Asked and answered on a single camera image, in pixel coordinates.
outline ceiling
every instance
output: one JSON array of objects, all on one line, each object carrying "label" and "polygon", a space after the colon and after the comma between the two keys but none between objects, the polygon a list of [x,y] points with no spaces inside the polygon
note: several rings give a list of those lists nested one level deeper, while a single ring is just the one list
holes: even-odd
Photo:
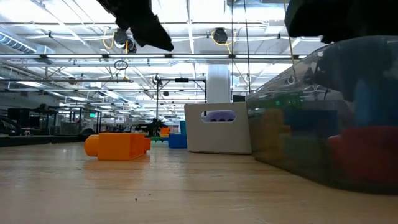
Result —
[{"label": "ceiling", "polygon": [[[3,30],[13,38],[28,46],[47,46],[55,54],[124,54],[124,50],[112,45],[112,33],[117,29],[115,18],[108,14],[96,0],[44,0],[45,9],[34,4],[39,0],[2,0],[0,1],[0,33]],[[218,55],[290,55],[289,38],[284,27],[283,0],[259,3],[256,0],[246,0],[246,13],[239,1],[232,7],[224,0],[152,0],[152,10],[159,16],[165,30],[173,40],[173,52],[166,52],[151,46],[137,46],[137,54],[199,54]],[[229,48],[217,45],[211,38],[211,33],[217,27],[225,29],[229,36]],[[323,46],[319,39],[292,39],[294,55],[307,55]],[[21,54],[9,46],[0,44],[0,54]],[[283,72],[291,65],[291,60],[269,59],[248,60],[231,59],[217,60],[216,58],[134,58],[127,59],[129,67],[124,71],[117,71],[114,63],[117,59],[103,60],[87,58],[57,58],[51,63],[38,62],[32,59],[7,58],[2,59],[8,72],[0,73],[3,78],[23,79],[76,79],[97,80],[95,82],[78,82],[71,85],[67,82],[42,83],[40,88],[59,89],[52,91],[64,96],[86,97],[86,93],[67,90],[87,89],[90,85],[99,85],[102,89],[115,90],[118,97],[125,99],[130,105],[139,105],[136,114],[150,113],[155,108],[155,93],[140,90],[154,90],[152,79],[155,75],[160,78],[197,78],[205,79],[208,64],[225,64],[233,70],[235,81],[234,94],[248,94],[250,89],[256,88]],[[10,68],[23,68],[24,73],[9,72]],[[124,77],[130,82],[115,82]],[[186,92],[170,91],[169,96],[162,96],[164,115],[183,116],[182,105],[192,100],[202,100],[204,92],[201,83],[170,82],[164,90],[187,90]],[[12,83],[10,88],[39,88],[21,83]],[[100,96],[97,92],[90,93],[90,102],[122,103],[110,96]],[[68,102],[81,101],[67,99]],[[112,105],[114,110],[131,110],[128,105]]]}]

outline wooden table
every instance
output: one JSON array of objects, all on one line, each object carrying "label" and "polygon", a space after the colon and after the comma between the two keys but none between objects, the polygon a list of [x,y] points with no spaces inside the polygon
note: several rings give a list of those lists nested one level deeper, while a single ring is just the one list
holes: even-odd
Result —
[{"label": "wooden table", "polygon": [[83,144],[0,149],[0,223],[398,223],[398,197],[330,189],[251,156],[154,148],[131,162]]}]

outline transparent plastic bin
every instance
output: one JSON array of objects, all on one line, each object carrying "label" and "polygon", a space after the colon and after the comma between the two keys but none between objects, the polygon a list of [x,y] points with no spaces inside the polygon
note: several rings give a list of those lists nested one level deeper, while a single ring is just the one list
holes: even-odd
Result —
[{"label": "transparent plastic bin", "polygon": [[246,98],[254,157],[342,189],[398,193],[398,37],[316,50]]}]

